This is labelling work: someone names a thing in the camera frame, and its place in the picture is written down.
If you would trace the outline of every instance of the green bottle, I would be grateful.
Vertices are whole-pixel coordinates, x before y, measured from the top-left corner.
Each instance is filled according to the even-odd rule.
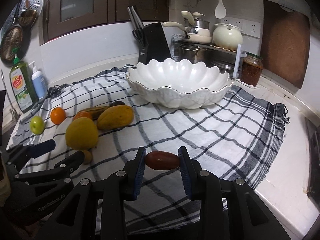
[[[28,64],[20,61],[17,54],[13,64],[9,74],[12,91],[21,111],[26,113],[38,101],[38,97],[29,75]]]

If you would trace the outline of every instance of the hanging pan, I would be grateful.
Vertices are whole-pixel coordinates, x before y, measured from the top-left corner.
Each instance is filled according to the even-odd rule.
[[[13,66],[14,53],[13,49],[17,48],[17,57],[22,59],[30,44],[30,27],[21,27],[18,22],[18,11],[20,8],[21,0],[19,1],[12,25],[4,33],[0,44],[0,58],[3,64],[7,67]]]

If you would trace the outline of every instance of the knife block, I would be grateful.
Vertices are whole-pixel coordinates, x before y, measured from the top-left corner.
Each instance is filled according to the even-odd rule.
[[[166,58],[171,58],[170,50],[161,23],[151,23],[143,28],[147,45],[139,44],[139,60],[143,64],[148,64],[155,59],[163,62]]]

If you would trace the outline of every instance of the dish soap bottle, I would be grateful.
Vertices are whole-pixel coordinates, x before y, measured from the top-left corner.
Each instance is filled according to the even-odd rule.
[[[29,76],[28,64],[20,61],[17,54],[15,55],[13,64],[9,74],[12,91],[21,111],[26,113],[38,101],[38,97]]]
[[[37,96],[39,99],[41,99],[44,97],[45,92],[47,91],[42,72],[38,70],[38,68],[35,66],[34,61],[31,62],[29,65],[33,65],[33,68],[32,68],[33,74],[31,79],[32,79],[33,87],[36,90]]]

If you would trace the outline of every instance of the electrical socket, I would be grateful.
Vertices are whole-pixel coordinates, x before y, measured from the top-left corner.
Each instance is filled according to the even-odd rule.
[[[261,32],[261,23],[246,21],[245,34],[256,37],[256,38],[260,38],[260,32]]]
[[[230,21],[230,17],[224,17],[224,18],[220,19],[221,23],[229,24],[229,21]]]
[[[242,29],[242,23],[243,23],[243,19],[237,19],[237,18],[232,18],[230,17],[229,19],[229,24],[234,25],[239,27],[240,29]]]

